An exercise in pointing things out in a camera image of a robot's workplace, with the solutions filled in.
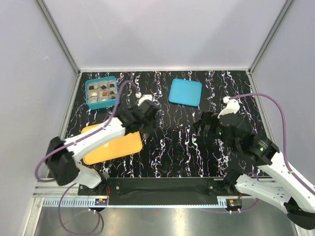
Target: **gray wall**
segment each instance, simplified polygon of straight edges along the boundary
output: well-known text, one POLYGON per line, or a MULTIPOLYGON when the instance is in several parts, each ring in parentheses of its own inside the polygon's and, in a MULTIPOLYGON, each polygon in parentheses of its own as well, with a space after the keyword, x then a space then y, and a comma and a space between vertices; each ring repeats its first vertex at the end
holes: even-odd
MULTIPOLYGON (((296 0, 253 72, 259 92, 274 97, 287 122, 289 161, 315 183, 315 1, 296 0)), ((277 144, 282 148, 281 117, 263 98, 277 144)))
POLYGON ((0 229, 17 236, 75 79, 34 0, 0 3, 0 77, 0 229))
POLYGON ((248 68, 285 0, 44 0, 81 69, 248 68))

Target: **orange tray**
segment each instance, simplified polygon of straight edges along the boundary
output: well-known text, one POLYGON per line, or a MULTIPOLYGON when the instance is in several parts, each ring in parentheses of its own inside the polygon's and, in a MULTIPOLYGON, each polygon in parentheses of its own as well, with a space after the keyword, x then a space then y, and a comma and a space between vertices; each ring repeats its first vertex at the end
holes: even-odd
MULTIPOLYGON (((82 129, 81 133, 98 126, 98 124, 87 126, 82 129)), ((127 134, 121 138, 106 143, 97 149, 91 151, 85 157, 83 162, 87 165, 93 165, 102 161, 108 161, 122 156, 137 153, 142 149, 140 133, 127 134)))

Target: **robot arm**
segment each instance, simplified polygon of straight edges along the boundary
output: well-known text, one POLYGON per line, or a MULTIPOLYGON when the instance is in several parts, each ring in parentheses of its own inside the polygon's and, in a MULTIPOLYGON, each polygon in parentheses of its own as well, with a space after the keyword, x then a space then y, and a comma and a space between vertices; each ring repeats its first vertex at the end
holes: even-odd
POLYGON ((91 189, 101 187, 104 183, 104 176, 95 169, 78 164, 86 154, 111 140, 120 138, 129 133, 141 131, 149 133, 157 127, 157 113, 159 107, 149 99, 142 99, 130 109, 122 109, 116 112, 115 117, 108 122, 64 141, 55 137, 50 141, 47 153, 60 148, 63 145, 74 143, 73 145, 57 152, 46 160, 50 173, 60 186, 75 182, 91 189))
MULTIPOLYGON (((209 125, 207 137, 210 140, 221 139, 242 158, 252 162, 282 186, 274 188, 242 173, 231 171, 224 178, 224 189, 229 188, 230 192, 238 191, 261 199, 279 208, 302 228, 314 229, 314 194, 291 174, 285 165, 283 154, 271 140, 249 132, 245 121, 236 115, 239 110, 237 101, 229 100, 228 97, 223 101, 226 107, 219 114, 203 113, 201 120, 194 124, 195 130, 200 133, 209 125)), ((315 189, 297 170, 293 167, 292 169, 306 185, 315 189)))

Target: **table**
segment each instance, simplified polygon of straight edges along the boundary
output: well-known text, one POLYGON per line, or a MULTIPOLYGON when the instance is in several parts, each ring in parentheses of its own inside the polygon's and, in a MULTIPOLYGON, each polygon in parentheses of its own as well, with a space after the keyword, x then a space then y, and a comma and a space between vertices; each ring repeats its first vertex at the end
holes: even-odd
MULTIPOLYGON (((148 72, 84 72, 71 111, 66 137, 81 133, 89 125, 104 122, 112 108, 90 110, 85 102, 87 80, 115 76, 117 84, 131 80, 142 94, 153 94, 160 107, 160 128, 149 138, 142 136, 143 149, 134 155, 93 165, 110 177, 222 177, 230 168, 248 173, 253 168, 235 156, 220 140, 206 141, 196 136, 192 124, 203 111, 219 112, 222 98, 252 92, 246 71, 148 71, 148 72), (201 102, 198 107, 171 104, 168 96, 172 80, 182 78, 202 83, 201 102)), ((136 104, 130 85, 125 89, 120 106, 136 104)), ((241 100, 240 116, 249 122, 253 133, 265 134, 255 99, 241 100)))

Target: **blue tray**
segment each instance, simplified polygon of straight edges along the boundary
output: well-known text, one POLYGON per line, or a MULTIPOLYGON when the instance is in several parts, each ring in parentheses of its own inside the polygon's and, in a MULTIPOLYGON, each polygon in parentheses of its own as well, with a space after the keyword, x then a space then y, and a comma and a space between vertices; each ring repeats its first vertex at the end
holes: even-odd
POLYGON ((199 106, 202 84, 197 81, 174 79, 168 100, 188 106, 199 106))
POLYGON ((116 77, 115 76, 108 76, 108 77, 103 77, 103 78, 94 79, 94 80, 87 80, 85 82, 85 101, 86 101, 88 107, 91 110, 100 109, 100 108, 104 108, 104 107, 112 107, 112 106, 115 105, 116 98, 115 99, 110 99, 110 100, 107 100, 107 101, 88 103, 88 89, 87 89, 88 85, 90 83, 100 82, 100 81, 104 81, 104 80, 115 80, 116 90, 117 90, 117 94, 118 94, 118 87, 117 87, 117 82, 116 82, 116 77))

